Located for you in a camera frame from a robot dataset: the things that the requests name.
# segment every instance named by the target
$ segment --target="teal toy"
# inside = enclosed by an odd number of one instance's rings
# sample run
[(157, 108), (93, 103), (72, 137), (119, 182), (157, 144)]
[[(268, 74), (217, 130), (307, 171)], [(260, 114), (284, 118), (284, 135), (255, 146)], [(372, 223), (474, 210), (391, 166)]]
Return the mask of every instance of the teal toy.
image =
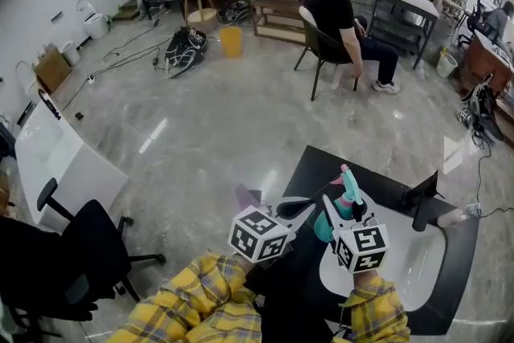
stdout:
[[(340, 177), (330, 182), (331, 185), (345, 185), (345, 192), (334, 203), (338, 213), (344, 220), (352, 220), (353, 202), (357, 202), (358, 205), (362, 204), (361, 191), (352, 171), (347, 165), (341, 166), (341, 172)], [(332, 232), (333, 228), (328, 224), (327, 216), (322, 211), (316, 223), (314, 223), (314, 233), (316, 233), (319, 240), (328, 243), (332, 240)]]

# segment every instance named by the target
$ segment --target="cardboard box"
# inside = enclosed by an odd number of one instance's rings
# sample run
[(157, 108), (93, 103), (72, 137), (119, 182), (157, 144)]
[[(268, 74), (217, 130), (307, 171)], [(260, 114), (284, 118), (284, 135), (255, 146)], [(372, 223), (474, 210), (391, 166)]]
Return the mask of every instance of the cardboard box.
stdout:
[(52, 47), (39, 61), (35, 74), (49, 94), (55, 92), (59, 85), (71, 73), (70, 65), (56, 47)]
[(9, 202), (9, 182), (7, 181), (7, 175), (0, 171), (0, 207), (7, 206)]

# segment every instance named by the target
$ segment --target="white plastic container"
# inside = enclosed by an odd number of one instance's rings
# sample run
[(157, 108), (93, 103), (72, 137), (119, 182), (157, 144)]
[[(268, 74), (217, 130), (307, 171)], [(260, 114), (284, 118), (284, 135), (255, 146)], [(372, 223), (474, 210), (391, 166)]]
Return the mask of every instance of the white plastic container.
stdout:
[(457, 61), (448, 54), (447, 52), (441, 53), (441, 57), (439, 58), (439, 62), (437, 63), (437, 67), (435, 71), (438, 75), (446, 79), (454, 70), (459, 66)]
[(79, 51), (77, 51), (77, 46), (71, 41), (67, 42), (63, 47), (61, 47), (60, 52), (70, 66), (75, 66), (76, 63), (80, 60), (80, 55)]

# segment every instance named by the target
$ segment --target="yellow plaid sleeve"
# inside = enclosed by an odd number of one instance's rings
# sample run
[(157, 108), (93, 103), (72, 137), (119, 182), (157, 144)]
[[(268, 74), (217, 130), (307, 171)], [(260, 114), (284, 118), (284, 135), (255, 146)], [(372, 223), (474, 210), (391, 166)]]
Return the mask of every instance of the yellow plaid sleeve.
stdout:
[(351, 341), (409, 341), (407, 316), (393, 283), (375, 276), (353, 290), (344, 306), (352, 308)]
[(225, 304), (245, 279), (244, 271), (231, 257), (195, 259), (156, 296), (141, 301), (109, 343), (180, 340)]

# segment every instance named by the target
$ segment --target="gray floor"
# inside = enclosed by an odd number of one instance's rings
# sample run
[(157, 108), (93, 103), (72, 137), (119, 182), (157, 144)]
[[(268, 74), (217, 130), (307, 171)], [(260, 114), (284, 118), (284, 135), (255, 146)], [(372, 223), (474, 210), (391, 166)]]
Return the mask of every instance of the gray floor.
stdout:
[[(363, 5), (358, 8), (369, 13)], [(107, 63), (103, 57), (108, 51), (150, 23), (120, 24), (105, 38), (89, 43), (59, 90), (58, 105), (62, 108), (89, 74), (164, 42), (181, 22), (178, 14), (165, 14), (154, 31)], [(426, 54), (429, 61), (437, 58), (448, 31), (442, 22)], [(267, 202), (277, 199), (306, 145), (407, 185), (440, 169), (447, 175), (444, 194), (449, 201), (457, 206), (474, 201), (483, 152), (477, 152), (455, 119), (459, 97), (432, 65), (422, 61), (413, 71), (413, 58), (402, 57), (395, 76), (403, 89), (399, 96), (378, 94), (364, 81), (352, 92), (350, 71), (334, 85), (333, 67), (328, 65), (311, 102), (312, 55), (293, 71), (300, 46), (255, 37), (246, 27), (243, 46), (241, 59), (228, 60), (220, 43), (209, 39), (205, 62), (177, 80), (154, 71), (153, 55), (146, 56), (86, 84), (64, 111), (83, 139), (129, 176), (110, 210), (113, 219), (124, 214), (136, 221), (125, 236), (129, 252), (159, 251), (168, 257), (164, 267), (141, 265), (130, 273), (141, 296), (155, 293), (196, 255), (226, 250), (236, 211), (234, 187), (242, 182), (263, 189)], [(371, 63), (369, 71), (371, 77), (376, 75), (376, 64)], [(76, 112), (84, 114), (82, 121), (74, 118)], [(153, 131), (159, 125), (162, 131), (156, 137)], [(512, 204), (513, 164), (513, 151), (500, 144), (492, 149), (492, 158), (482, 161), (484, 213)], [(19, 187), (14, 194), (23, 202)], [(475, 262), (450, 332), (413, 341), (497, 341), (512, 315), (513, 228), (512, 213), (494, 214), (481, 222)], [(93, 342), (105, 341), (132, 308), (128, 296), (102, 301), (94, 322), (84, 328)], [(75, 324), (56, 322), (56, 327), (66, 341), (84, 341)]]

